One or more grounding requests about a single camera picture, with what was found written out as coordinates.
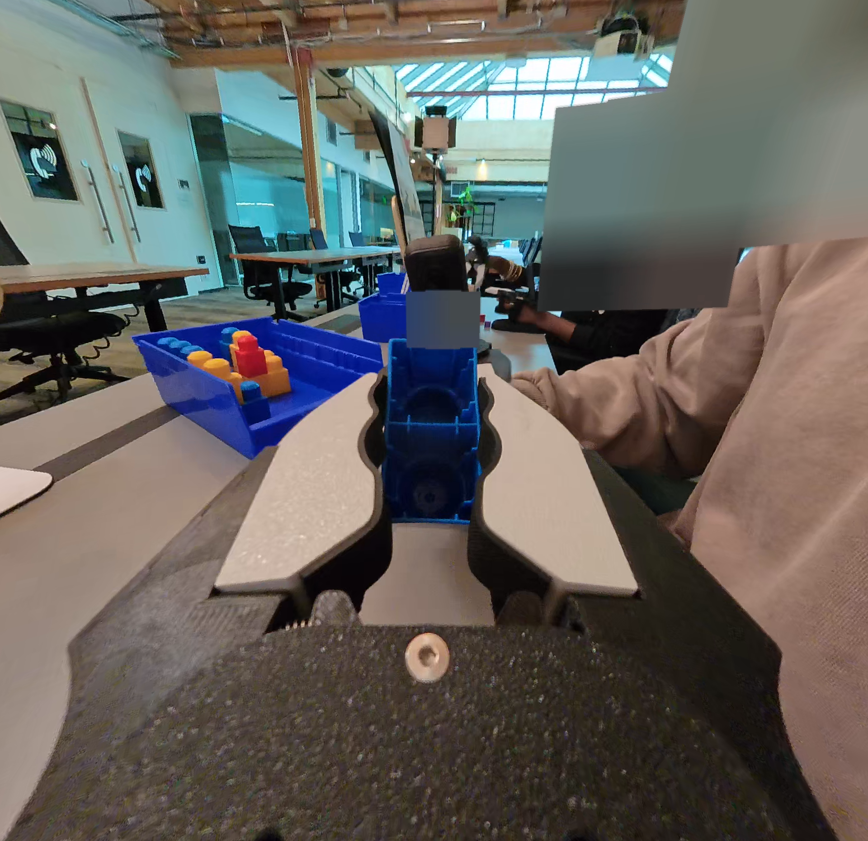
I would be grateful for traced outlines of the black hand-held device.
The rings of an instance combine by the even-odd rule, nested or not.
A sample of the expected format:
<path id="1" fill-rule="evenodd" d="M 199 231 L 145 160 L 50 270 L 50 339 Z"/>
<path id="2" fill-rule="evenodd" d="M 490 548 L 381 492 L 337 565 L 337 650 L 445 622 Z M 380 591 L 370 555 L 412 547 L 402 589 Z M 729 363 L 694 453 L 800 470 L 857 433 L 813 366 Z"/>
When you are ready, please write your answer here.
<path id="1" fill-rule="evenodd" d="M 507 315 L 512 322 L 535 324 L 536 301 L 528 294 L 520 294 L 510 289 L 526 283 L 526 267 L 492 254 L 487 243 L 478 235 L 471 236 L 470 245 L 466 262 L 469 267 L 468 275 L 472 278 L 475 289 L 481 293 L 496 289 L 498 313 Z"/>

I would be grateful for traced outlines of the white document stand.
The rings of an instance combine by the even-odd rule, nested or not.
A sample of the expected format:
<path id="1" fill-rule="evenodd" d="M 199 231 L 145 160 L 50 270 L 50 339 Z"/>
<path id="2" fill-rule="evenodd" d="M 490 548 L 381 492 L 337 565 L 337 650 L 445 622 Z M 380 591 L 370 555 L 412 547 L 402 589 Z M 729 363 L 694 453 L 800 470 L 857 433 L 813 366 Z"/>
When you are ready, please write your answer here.
<path id="1" fill-rule="evenodd" d="M 1 467 L 1 516 L 38 498 L 54 483 L 47 472 Z"/>

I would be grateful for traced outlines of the black office chair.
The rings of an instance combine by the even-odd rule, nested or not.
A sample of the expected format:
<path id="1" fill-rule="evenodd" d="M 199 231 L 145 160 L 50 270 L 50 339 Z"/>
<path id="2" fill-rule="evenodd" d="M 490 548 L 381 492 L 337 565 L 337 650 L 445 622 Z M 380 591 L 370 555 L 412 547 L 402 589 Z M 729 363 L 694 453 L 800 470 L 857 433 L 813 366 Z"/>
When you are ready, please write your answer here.
<path id="1" fill-rule="evenodd" d="M 107 366 L 92 366 L 102 348 L 93 357 L 82 357 L 79 349 L 103 342 L 103 348 L 120 336 L 129 319 L 103 311 L 71 309 L 49 310 L 53 303 L 48 293 L 6 293 L 2 291 L 1 351 L 14 352 L 10 362 L 32 366 L 38 358 L 47 358 L 47 367 L 34 371 L 1 391 L 1 400 L 33 394 L 40 385 L 55 382 L 59 401 L 65 401 L 74 380 L 97 380 L 114 384 L 127 377 Z"/>
<path id="2" fill-rule="evenodd" d="M 228 230 L 236 254 L 271 252 L 259 227 L 229 225 Z M 284 280 L 278 269 L 269 267 L 261 261 L 239 260 L 239 263 L 242 289 L 247 299 L 276 305 L 276 296 L 280 291 L 284 308 L 284 314 L 280 317 L 296 322 L 307 319 L 304 315 L 298 314 L 297 300 L 312 292 L 311 283 L 296 281 L 291 274 L 288 274 L 288 278 Z"/>
<path id="3" fill-rule="evenodd" d="M 311 228 L 310 237 L 314 249 L 328 250 L 326 238 L 321 229 Z M 359 271 L 341 270 L 340 272 L 338 272 L 338 277 L 340 282 L 342 300 L 347 301 L 351 304 L 357 303 L 359 301 L 359 292 L 355 287 L 361 286 L 363 288 L 363 282 L 359 280 Z"/>

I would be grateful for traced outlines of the standing banner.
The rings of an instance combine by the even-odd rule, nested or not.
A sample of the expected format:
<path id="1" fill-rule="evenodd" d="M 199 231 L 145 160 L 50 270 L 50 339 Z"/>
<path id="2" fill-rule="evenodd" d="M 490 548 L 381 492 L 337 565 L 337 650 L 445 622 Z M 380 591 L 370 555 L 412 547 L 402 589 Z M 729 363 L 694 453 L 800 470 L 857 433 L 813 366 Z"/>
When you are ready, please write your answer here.
<path id="1" fill-rule="evenodd" d="M 409 143 L 403 133 L 381 112 L 372 109 L 369 117 L 392 178 L 406 243 L 424 239 L 427 233 L 410 167 Z"/>

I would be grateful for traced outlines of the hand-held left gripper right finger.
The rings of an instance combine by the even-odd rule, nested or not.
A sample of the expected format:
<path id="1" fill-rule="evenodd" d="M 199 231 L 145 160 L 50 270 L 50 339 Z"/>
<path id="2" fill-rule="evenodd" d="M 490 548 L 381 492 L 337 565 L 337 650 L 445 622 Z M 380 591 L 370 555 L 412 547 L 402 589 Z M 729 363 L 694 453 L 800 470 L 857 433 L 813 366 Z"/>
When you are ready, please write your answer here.
<path id="1" fill-rule="evenodd" d="M 473 575 L 493 599 L 633 597 L 638 583 L 579 442 L 499 377 L 479 377 L 478 400 Z"/>

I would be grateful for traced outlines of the ceiling projector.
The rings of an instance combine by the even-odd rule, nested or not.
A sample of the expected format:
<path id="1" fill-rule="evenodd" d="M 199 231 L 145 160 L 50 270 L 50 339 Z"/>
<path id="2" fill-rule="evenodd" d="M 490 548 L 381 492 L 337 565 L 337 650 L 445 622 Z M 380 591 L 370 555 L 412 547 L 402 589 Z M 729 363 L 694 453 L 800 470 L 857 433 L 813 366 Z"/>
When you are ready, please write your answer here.
<path id="1" fill-rule="evenodd" d="M 600 23 L 592 56 L 598 60 L 629 56 L 640 61 L 650 56 L 654 45 L 655 38 L 646 15 L 620 12 L 605 17 Z"/>

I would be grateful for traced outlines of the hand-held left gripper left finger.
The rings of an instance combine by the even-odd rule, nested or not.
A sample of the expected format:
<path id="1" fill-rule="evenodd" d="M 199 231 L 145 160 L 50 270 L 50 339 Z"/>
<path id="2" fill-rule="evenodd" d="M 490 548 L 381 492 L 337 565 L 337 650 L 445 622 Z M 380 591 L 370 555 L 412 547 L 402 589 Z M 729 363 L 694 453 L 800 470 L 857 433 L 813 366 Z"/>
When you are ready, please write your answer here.
<path id="1" fill-rule="evenodd" d="M 364 597 L 392 560 L 377 390 L 366 373 L 301 419 L 274 455 L 213 588 Z"/>

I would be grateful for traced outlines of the wooden post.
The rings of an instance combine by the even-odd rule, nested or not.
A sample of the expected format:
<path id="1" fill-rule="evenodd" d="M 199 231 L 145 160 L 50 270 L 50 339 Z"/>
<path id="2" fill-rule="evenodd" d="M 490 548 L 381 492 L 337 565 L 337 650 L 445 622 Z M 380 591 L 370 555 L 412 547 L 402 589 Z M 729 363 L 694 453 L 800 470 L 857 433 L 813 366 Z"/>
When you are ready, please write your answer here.
<path id="1" fill-rule="evenodd" d="M 309 49 L 291 45 L 288 54 L 297 98 L 309 225 L 325 233 L 326 212 L 320 158 L 319 112 L 311 52 Z"/>

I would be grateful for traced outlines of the blue plastic bin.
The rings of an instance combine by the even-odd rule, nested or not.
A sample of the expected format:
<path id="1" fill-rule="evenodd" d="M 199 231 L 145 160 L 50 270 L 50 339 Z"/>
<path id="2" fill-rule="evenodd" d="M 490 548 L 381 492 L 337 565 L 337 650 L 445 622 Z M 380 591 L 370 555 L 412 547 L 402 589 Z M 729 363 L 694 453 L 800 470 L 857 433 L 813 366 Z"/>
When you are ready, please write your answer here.
<path id="1" fill-rule="evenodd" d="M 406 339 L 408 286 L 404 273 L 381 273 L 377 277 L 377 292 L 358 304 L 364 339 L 377 343 Z"/>
<path id="2" fill-rule="evenodd" d="M 259 423 L 247 420 L 229 383 L 194 368 L 179 350 L 168 347 L 173 338 L 224 358 L 222 331 L 229 326 L 249 331 L 288 370 L 292 391 L 270 399 L 270 416 Z M 277 445 L 320 404 L 383 367 L 377 343 L 271 317 L 146 333 L 133 341 L 163 402 L 247 458 Z"/>

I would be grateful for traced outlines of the studio light panel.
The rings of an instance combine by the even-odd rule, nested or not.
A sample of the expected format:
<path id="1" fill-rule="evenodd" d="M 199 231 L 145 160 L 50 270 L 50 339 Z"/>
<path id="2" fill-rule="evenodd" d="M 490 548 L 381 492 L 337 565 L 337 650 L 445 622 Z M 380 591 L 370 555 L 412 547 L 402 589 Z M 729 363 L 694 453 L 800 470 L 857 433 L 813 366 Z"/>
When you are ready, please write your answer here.
<path id="1" fill-rule="evenodd" d="M 425 151 L 446 151 L 456 147 L 458 120 L 448 117 L 445 105 L 425 107 L 425 113 L 415 118 L 413 147 Z"/>

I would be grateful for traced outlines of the blue two-stud block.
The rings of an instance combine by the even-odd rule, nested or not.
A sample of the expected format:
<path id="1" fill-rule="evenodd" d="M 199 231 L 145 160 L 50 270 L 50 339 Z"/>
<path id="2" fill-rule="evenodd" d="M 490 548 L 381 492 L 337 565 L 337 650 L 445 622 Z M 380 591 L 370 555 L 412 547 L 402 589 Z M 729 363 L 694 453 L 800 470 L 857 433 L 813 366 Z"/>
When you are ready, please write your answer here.
<path id="1" fill-rule="evenodd" d="M 476 349 L 392 339 L 382 476 L 393 520 L 469 524 L 480 434 Z"/>

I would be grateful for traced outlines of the wooden top desk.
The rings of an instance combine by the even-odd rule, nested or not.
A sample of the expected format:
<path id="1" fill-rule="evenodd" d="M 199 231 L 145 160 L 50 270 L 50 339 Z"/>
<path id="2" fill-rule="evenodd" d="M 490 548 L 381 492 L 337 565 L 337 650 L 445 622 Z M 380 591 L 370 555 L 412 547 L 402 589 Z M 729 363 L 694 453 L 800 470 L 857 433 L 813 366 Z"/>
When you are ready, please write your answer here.
<path id="1" fill-rule="evenodd" d="M 132 305 L 152 333 L 167 329 L 160 302 L 188 294 L 187 279 L 204 266 L 60 263 L 1 267 L 2 324 Z"/>
<path id="2" fill-rule="evenodd" d="M 272 273 L 279 274 L 291 267 L 308 267 L 314 275 L 325 276 L 325 300 L 328 312 L 340 310 L 342 292 L 338 272 L 351 261 L 362 261 L 364 266 L 372 266 L 373 261 L 386 259 L 394 262 L 403 257 L 398 246 L 365 246 L 350 249 L 314 249 L 290 252 L 267 252 L 252 254 L 230 254 L 235 261 L 249 261 L 267 267 Z"/>

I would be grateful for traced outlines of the group of toy bricks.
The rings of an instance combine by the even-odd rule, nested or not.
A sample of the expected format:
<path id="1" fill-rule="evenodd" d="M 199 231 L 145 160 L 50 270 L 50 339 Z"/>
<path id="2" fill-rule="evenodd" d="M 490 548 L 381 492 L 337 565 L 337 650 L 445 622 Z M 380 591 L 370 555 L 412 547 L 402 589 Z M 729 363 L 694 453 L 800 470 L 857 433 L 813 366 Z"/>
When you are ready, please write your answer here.
<path id="1" fill-rule="evenodd" d="M 292 392 L 288 370 L 248 329 L 223 326 L 211 351 L 185 338 L 163 336 L 158 348 L 187 366 L 229 385 L 247 425 L 272 416 L 271 400 Z"/>

